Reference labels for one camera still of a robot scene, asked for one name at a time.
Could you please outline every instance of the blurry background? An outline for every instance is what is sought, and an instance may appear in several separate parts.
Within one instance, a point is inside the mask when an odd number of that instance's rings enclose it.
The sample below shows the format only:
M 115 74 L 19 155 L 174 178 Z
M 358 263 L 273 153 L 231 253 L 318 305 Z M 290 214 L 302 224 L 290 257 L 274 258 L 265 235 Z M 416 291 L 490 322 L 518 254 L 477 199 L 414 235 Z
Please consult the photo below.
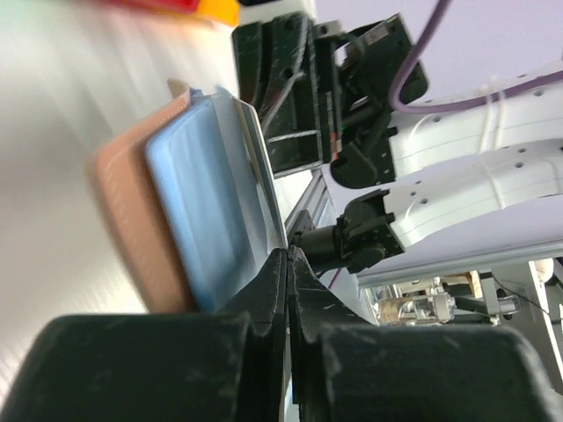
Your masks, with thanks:
M 205 92 L 217 84 L 236 91 L 229 28 L 93 3 L 0 2 L 0 405 L 48 320 L 68 313 L 144 312 L 84 182 L 93 149 L 168 102 L 168 77 Z M 401 11 L 416 39 L 434 4 L 317 0 L 317 9 L 319 21 L 340 19 L 347 29 Z M 562 16 L 558 0 L 457 0 L 422 58 L 428 97 L 558 60 Z M 340 188 L 330 176 L 327 183 L 338 213 L 361 194 Z M 299 192 L 279 192 L 287 213 Z M 493 242 L 561 239 L 560 206 L 558 198 L 538 200 L 462 224 L 380 267 L 481 251 Z M 353 300 L 355 290 L 346 286 L 351 284 L 341 280 L 335 288 Z

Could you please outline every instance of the black clamp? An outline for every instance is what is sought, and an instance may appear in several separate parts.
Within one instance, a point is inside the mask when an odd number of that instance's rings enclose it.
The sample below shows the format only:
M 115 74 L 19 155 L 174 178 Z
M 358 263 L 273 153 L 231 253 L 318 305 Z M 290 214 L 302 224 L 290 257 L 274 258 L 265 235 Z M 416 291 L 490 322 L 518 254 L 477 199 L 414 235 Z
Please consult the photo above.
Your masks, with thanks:
M 290 376 L 303 422 L 563 415 L 517 333 L 374 326 L 292 248 L 272 251 L 214 314 L 55 320 L 27 355 L 0 422 L 275 422 Z
M 333 178 L 351 189 L 395 181 L 389 145 L 397 134 L 391 126 L 389 88 L 412 47 L 399 15 L 366 25 L 347 35 L 347 58 L 340 67 L 342 151 L 331 163 Z M 400 92 L 410 103 L 428 89 L 420 64 Z
M 319 90 L 316 33 L 304 13 L 291 13 L 232 34 L 240 97 L 256 108 L 277 178 L 330 163 L 334 107 Z
M 346 267 L 350 273 L 374 266 L 403 253 L 391 230 L 393 213 L 385 212 L 384 196 L 377 190 L 351 201 L 333 226 L 297 232 L 289 241 L 303 249 L 317 273 Z

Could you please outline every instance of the black bracket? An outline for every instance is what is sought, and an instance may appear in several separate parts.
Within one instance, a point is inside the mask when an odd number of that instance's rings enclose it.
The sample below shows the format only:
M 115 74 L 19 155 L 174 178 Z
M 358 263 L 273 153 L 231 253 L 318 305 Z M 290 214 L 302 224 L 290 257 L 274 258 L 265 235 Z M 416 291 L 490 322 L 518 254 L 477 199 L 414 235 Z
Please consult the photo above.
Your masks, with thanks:
M 331 163 L 341 185 L 360 189 L 395 181 L 389 145 L 397 134 L 391 126 L 389 88 L 412 47 L 399 15 L 353 30 L 347 58 L 340 68 L 342 87 L 342 151 Z M 404 103 L 420 98 L 428 81 L 420 64 L 400 92 Z
M 403 253 L 393 231 L 393 213 L 385 211 L 384 196 L 378 190 L 351 201 L 333 226 L 297 231 L 289 241 L 303 249 L 311 267 L 320 273 L 346 267 L 358 273 L 379 261 Z
M 308 231 L 312 231 L 315 229 L 315 223 L 311 218 L 311 214 L 306 209 L 299 211 L 297 215 L 296 221 L 291 226 L 291 229 L 288 232 L 288 243 L 294 244 L 295 241 L 303 234 Z
M 240 96 L 256 108 L 275 177 L 323 163 L 314 34 L 302 13 L 232 34 Z

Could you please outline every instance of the white wall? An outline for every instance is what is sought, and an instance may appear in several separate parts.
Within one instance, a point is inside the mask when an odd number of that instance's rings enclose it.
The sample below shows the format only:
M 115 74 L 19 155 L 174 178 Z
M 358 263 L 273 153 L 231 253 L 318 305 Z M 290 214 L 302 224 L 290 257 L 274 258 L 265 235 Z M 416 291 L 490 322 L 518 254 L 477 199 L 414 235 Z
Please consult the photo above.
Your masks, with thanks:
M 339 19 L 353 29 L 401 12 L 416 40 L 435 0 L 317 0 L 318 21 Z M 559 0 L 456 0 L 422 56 L 430 88 L 424 98 L 439 98 L 478 88 L 491 76 L 514 77 L 561 58 L 563 2 Z M 429 175 L 440 167 L 425 169 Z M 337 212 L 366 191 L 335 184 L 325 171 Z M 483 250 L 563 239 L 563 199 L 544 198 L 459 224 L 427 237 L 402 256 L 376 269 L 390 271 Z M 491 235 L 490 227 L 495 227 Z

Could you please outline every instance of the white cable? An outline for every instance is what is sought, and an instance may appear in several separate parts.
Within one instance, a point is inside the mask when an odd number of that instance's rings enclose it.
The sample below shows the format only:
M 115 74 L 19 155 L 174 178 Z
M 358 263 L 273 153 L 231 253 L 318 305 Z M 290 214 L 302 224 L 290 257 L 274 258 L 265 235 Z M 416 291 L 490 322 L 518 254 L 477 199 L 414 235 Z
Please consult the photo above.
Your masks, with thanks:
M 488 165 L 486 165 L 485 160 L 483 159 L 483 153 L 485 152 L 486 149 L 488 135 L 489 132 L 491 131 L 491 126 L 493 125 L 493 99 L 491 92 L 492 89 L 493 86 L 491 86 L 491 84 L 489 84 L 488 86 L 485 85 L 482 88 L 486 100 L 486 117 L 485 117 L 485 126 L 483 127 L 483 134 L 481 135 L 478 156 L 479 156 L 479 161 L 483 165 L 483 169 L 485 170 L 486 175 L 488 176 L 489 181 L 491 182 L 491 186 L 493 187 L 494 198 L 496 199 L 496 203 L 499 209 L 504 209 L 506 207 L 506 204 L 504 202 L 504 198 L 502 198 L 501 187 L 499 186 L 499 183 L 494 177 L 493 172 L 491 171 L 491 169 L 489 169 Z
M 485 97 L 486 101 L 486 116 L 485 116 L 485 125 L 483 126 L 483 133 L 481 134 L 481 140 L 479 143 L 479 149 L 477 153 L 479 155 L 483 154 L 486 149 L 487 141 L 489 132 L 491 131 L 491 126 L 493 125 L 493 99 L 491 98 L 491 93 L 489 85 L 483 85 L 481 87 L 481 92 L 483 93 L 483 97 Z
M 493 146 L 491 148 L 492 151 L 497 150 L 498 148 L 501 147 L 501 140 L 502 140 L 502 135 L 504 133 L 504 120 L 506 117 L 506 110 L 507 110 L 507 106 L 506 106 L 506 94 L 504 92 L 504 90 L 502 88 L 500 88 L 499 90 L 496 90 L 497 86 L 497 77 L 496 76 L 491 76 L 491 80 L 490 80 L 490 84 L 492 87 L 492 91 L 498 94 L 499 99 L 498 99 L 498 103 L 499 103 L 499 117 L 498 117 L 498 125 L 496 127 L 496 132 L 494 134 L 494 138 L 493 138 Z
M 424 123 L 426 120 L 434 116 L 435 114 L 426 114 L 424 117 L 422 117 L 419 121 L 416 122 L 416 124 L 411 129 L 411 132 L 408 134 L 408 138 L 406 139 L 406 145 L 408 146 L 415 145 L 415 143 L 413 143 L 414 133 L 419 129 L 420 126 L 422 126 L 422 123 Z

